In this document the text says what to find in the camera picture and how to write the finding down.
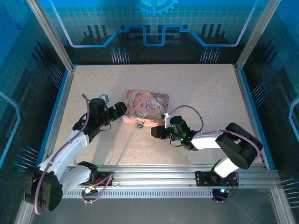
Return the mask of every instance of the work surface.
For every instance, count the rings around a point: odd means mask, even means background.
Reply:
[[[82,93],[89,99],[105,93],[110,100],[108,106],[113,106],[123,102],[130,89],[168,94],[168,111],[180,105],[194,107],[203,117],[204,132],[223,129],[235,122],[253,133],[231,64],[89,65],[76,68],[55,149],[86,113]],[[200,119],[191,109],[179,109],[176,115],[181,115],[191,129],[199,130]],[[190,152],[183,147],[172,147],[169,140],[153,138],[149,127],[137,129],[118,119],[110,131],[97,135],[74,163],[214,164],[224,156],[221,149]]]

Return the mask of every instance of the blue trim edge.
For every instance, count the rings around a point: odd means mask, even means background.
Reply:
[[[256,125],[257,125],[258,131],[259,131],[260,136],[261,136],[261,140],[262,140],[262,143],[263,143],[263,149],[264,149],[264,151],[266,153],[266,156],[267,156],[267,161],[268,161],[268,164],[269,164],[269,168],[270,169],[275,169],[275,165],[274,165],[274,162],[273,162],[273,159],[272,159],[272,156],[271,156],[271,152],[270,152],[267,140],[266,140],[266,136],[263,132],[262,124],[261,124],[260,118],[258,117],[256,106],[254,104],[254,101],[253,101],[253,98],[252,98],[252,95],[251,95],[251,92],[250,92],[250,89],[249,89],[249,85],[248,85],[248,82],[247,82],[247,79],[246,79],[246,76],[245,76],[245,73],[244,73],[243,69],[241,69],[241,75],[242,75],[242,79],[243,79],[243,82],[244,82],[244,85],[245,85],[245,88],[246,88],[246,92],[247,92],[247,95],[248,95],[248,98],[249,98],[249,102],[250,102],[250,105],[251,105],[251,108],[252,108],[253,116],[254,116],[254,119],[256,120]]]
[[[41,149],[39,151],[39,155],[38,155],[38,158],[37,158],[37,161],[36,161],[36,165],[38,165],[42,162],[43,154],[45,153],[45,150],[46,150],[46,145],[47,145],[47,142],[48,142],[48,139],[49,139],[49,136],[50,136],[50,131],[51,131],[52,125],[54,123],[54,118],[56,116],[56,112],[57,112],[57,109],[58,109],[58,104],[60,102],[62,92],[63,92],[63,89],[64,89],[64,85],[65,85],[65,81],[66,81],[66,78],[68,77],[68,75],[69,75],[69,72],[67,70],[65,70],[64,77],[62,79],[60,89],[58,91],[57,98],[56,98],[56,101],[55,101],[55,104],[54,104],[54,107],[53,107],[53,110],[52,110],[52,114],[51,114],[51,117],[50,117],[50,120],[49,120],[49,123],[48,123],[48,127],[47,127],[47,130],[46,130],[45,136],[43,138],[42,146],[41,146]]]

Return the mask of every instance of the beige tabletop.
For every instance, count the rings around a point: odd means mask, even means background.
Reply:
[[[88,98],[105,93],[108,106],[113,106],[123,102],[131,89],[168,94],[169,111],[183,104],[194,107],[203,117],[204,132],[235,122],[253,133],[231,64],[89,65],[76,69],[55,149],[86,113],[82,93]],[[200,119],[191,109],[179,109],[176,115],[181,115],[191,129],[199,130]],[[75,164],[214,164],[225,156],[221,149],[190,152],[172,147],[169,140],[153,138],[149,127],[137,129],[122,119],[111,124],[110,131],[101,132],[80,152]]]

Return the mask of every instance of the gear logo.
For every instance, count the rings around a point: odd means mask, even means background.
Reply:
[[[173,9],[174,4],[177,3],[178,0],[138,0],[135,5],[140,13],[156,16],[157,14],[168,13],[168,10]]]
[[[26,0],[2,0],[3,6],[19,24],[27,15]]]

